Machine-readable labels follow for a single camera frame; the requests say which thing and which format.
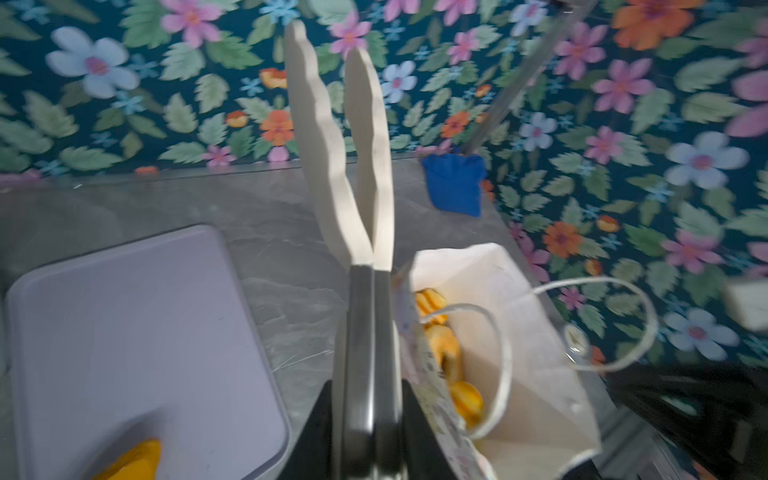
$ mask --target marble surface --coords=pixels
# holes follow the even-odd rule
[[[355,170],[349,165],[351,179]],[[395,267],[418,250],[486,242],[503,245],[525,265],[485,196],[480,218],[441,212],[429,201],[417,161],[397,161],[393,175]],[[348,288],[320,236],[300,169],[0,194],[0,286],[5,291],[46,263],[196,223],[214,225],[227,240],[294,442],[331,376]],[[9,390],[6,373],[0,377],[0,477],[10,480],[17,473]]]

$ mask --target orange flower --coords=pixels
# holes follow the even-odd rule
[[[227,114],[227,125],[232,128],[245,127],[246,123],[248,123],[248,116],[242,110],[235,110],[231,114]]]
[[[288,77],[285,70],[264,68],[259,70],[259,78],[267,88],[288,88]]]
[[[285,110],[272,110],[259,128],[264,130],[261,136],[272,142],[274,147],[282,147],[293,140],[293,120]]]
[[[440,129],[443,138],[452,138],[464,131],[464,127],[469,123],[469,112],[460,111],[457,114],[448,117],[445,125]]]
[[[484,96],[486,96],[486,95],[488,94],[488,92],[490,92],[490,91],[491,91],[491,85],[489,85],[489,84],[480,85],[480,86],[478,87],[478,89],[475,91],[475,96],[476,96],[477,98],[483,98],[483,97],[484,97]]]
[[[486,178],[480,184],[482,185],[483,190],[485,190],[485,194],[488,195],[488,198],[490,198],[492,202],[496,198],[496,194],[493,193],[493,182]]]
[[[584,268],[586,269],[587,273],[593,276],[597,276],[603,273],[603,267],[600,265],[600,262],[598,262],[597,260],[585,261]]]
[[[598,228],[604,232],[618,232],[621,225],[619,225],[615,218],[603,215],[598,220]]]
[[[665,37],[677,37],[694,20],[685,8],[696,8],[704,0],[629,0],[630,5],[614,14],[615,40],[622,48],[656,48]]]
[[[581,235],[576,233],[576,227],[565,222],[553,223],[547,227],[547,234],[544,235],[547,250],[563,258],[577,254],[583,240]]]
[[[154,165],[149,167],[139,167],[136,170],[134,170],[134,173],[136,175],[154,175],[158,172],[157,167]]]

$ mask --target blue object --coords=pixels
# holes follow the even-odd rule
[[[440,210],[480,217],[480,181],[485,162],[479,155],[429,155],[422,160],[427,191]]]

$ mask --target white object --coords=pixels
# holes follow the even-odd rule
[[[432,287],[451,303],[471,303],[488,310],[511,342],[514,369],[509,402],[496,427],[477,444],[499,478],[552,480],[600,451],[594,412],[575,370],[601,368],[576,366],[567,357],[537,298],[551,288],[593,281],[625,285],[609,277],[590,277],[534,288],[506,250],[494,243],[464,250],[424,250],[414,259],[411,283],[415,291]],[[650,300],[642,290],[629,287],[648,306]],[[647,318],[644,338],[652,340],[657,331],[652,305]],[[452,313],[449,324],[462,346],[465,379],[484,399],[495,398],[499,376],[506,368],[500,361],[495,331],[468,312]],[[602,369],[631,363],[650,347],[646,343],[641,340],[633,353]],[[494,406],[487,415],[497,415]]]
[[[24,275],[8,293],[22,480],[82,480],[146,438],[157,478],[240,480],[289,427],[219,233],[191,227]]]
[[[731,318],[751,332],[768,333],[768,279],[729,280],[723,288]]]

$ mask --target yellow food item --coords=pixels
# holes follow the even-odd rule
[[[468,382],[455,382],[449,388],[456,412],[467,422],[467,427],[473,429],[482,420],[485,407],[480,392]]]
[[[448,303],[445,301],[445,298],[443,298],[443,296],[437,293],[437,291],[433,288],[428,288],[417,292],[414,297],[416,300],[416,309],[419,311],[420,316],[427,316],[430,313],[436,312],[437,310],[440,310],[441,308],[448,305]],[[447,321],[447,315],[438,315],[435,318],[429,320],[429,323],[445,325],[445,322]]]
[[[154,480],[162,451],[159,440],[142,442],[93,480]]]
[[[431,325],[424,334],[445,380],[451,383],[462,379],[462,349],[453,330],[445,325]]]

